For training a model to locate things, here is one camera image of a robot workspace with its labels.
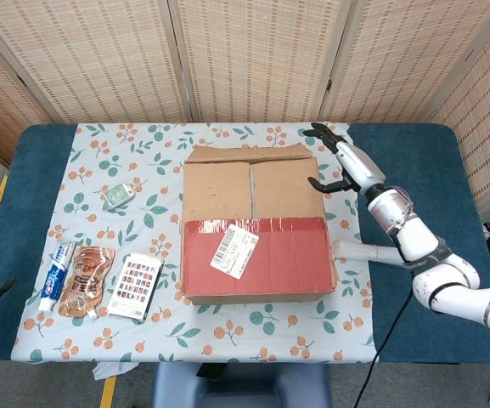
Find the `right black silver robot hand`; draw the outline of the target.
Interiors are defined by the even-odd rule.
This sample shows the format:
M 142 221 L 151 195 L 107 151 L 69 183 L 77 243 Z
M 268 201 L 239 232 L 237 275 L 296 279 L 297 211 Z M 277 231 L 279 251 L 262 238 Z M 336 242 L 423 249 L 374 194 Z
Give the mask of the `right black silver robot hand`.
M 388 190 L 385 174 L 373 163 L 371 158 L 342 136 L 333 133 L 323 123 L 313 122 L 312 129 L 305 130 L 307 137 L 319 139 L 331 151 L 342 166 L 342 180 L 331 184 L 321 184 L 313 177 L 307 180 L 320 193 L 330 194 L 353 190 L 372 201 Z

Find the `white patterned card pack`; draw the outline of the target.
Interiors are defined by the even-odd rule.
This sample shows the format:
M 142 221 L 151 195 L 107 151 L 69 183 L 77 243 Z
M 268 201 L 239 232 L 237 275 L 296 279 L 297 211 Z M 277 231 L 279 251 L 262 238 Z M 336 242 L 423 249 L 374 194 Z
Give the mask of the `white patterned card pack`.
M 126 257 L 108 304 L 108 313 L 143 321 L 164 261 L 142 253 Z

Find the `bamboo folding screen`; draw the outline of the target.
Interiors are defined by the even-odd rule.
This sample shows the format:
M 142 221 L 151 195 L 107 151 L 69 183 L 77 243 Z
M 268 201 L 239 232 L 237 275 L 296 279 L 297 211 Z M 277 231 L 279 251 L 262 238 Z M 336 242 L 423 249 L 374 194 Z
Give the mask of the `bamboo folding screen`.
M 0 161 L 50 122 L 435 122 L 490 199 L 490 0 L 0 0 Z

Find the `small green card pack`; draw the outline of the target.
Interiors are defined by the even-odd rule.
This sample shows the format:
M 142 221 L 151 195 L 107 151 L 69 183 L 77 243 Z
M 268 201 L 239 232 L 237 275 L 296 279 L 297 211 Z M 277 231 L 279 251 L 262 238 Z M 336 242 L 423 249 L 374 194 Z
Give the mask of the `small green card pack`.
M 116 209 L 135 197 L 135 190 L 130 184 L 122 183 L 103 193 L 105 211 Z

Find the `white blue toothpaste tube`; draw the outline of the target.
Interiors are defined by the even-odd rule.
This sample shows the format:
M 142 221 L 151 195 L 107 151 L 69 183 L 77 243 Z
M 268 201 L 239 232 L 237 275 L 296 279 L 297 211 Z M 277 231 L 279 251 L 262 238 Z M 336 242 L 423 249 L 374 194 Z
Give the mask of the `white blue toothpaste tube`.
M 59 301 L 65 278 L 76 249 L 75 241 L 60 241 L 51 257 L 51 264 L 42 288 L 38 310 L 51 312 Z

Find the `large cardboard box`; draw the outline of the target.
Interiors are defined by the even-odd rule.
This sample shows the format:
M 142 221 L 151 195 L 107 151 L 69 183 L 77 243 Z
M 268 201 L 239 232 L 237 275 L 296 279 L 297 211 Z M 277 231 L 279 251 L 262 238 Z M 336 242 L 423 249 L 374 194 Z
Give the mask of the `large cardboard box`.
M 183 167 L 181 278 L 196 305 L 312 301 L 332 293 L 327 213 L 302 144 L 197 146 Z

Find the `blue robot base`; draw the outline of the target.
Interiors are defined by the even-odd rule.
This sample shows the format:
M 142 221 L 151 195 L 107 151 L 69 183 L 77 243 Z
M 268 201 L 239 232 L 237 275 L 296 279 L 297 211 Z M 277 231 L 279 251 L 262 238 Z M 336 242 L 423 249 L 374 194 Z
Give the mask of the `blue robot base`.
M 332 398 L 322 364 L 160 363 L 152 408 L 332 408 Z

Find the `bundle of clear straws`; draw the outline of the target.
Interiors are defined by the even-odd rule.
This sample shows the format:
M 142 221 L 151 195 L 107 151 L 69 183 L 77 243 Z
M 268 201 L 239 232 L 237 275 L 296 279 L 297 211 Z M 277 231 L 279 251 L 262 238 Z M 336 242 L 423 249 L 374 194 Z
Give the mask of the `bundle of clear straws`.
M 338 259 L 353 259 L 390 265 L 403 265 L 399 251 L 391 246 L 376 246 L 359 242 L 333 241 L 333 250 Z

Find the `brown foil snack pouch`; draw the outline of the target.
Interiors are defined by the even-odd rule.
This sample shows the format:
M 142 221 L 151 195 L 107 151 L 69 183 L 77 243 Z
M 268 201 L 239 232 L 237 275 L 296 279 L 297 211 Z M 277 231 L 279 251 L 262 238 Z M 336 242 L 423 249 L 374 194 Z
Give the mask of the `brown foil snack pouch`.
M 92 319 L 103 299 L 103 284 L 115 257 L 115 250 L 101 246 L 79 246 L 73 257 L 70 282 L 59 301 L 58 313 L 64 317 Z

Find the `floral print tablecloth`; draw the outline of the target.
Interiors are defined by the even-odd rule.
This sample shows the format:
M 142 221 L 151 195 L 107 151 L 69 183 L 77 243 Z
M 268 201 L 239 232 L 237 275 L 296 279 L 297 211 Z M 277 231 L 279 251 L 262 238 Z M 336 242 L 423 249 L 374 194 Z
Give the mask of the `floral print tablecloth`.
M 375 354 L 372 289 L 364 261 L 335 261 L 331 294 L 313 302 L 193 305 L 180 278 L 183 166 L 196 146 L 306 146 L 319 177 L 340 177 L 335 158 L 295 123 L 82 123 L 63 170 L 57 199 L 41 228 L 41 261 L 19 323 L 14 361 L 365 362 Z M 103 193 L 130 184 L 135 197 L 103 209 Z M 115 250 L 97 317 L 38 310 L 42 285 L 60 241 Z M 163 258 L 143 321 L 108 313 L 118 275 L 133 252 Z

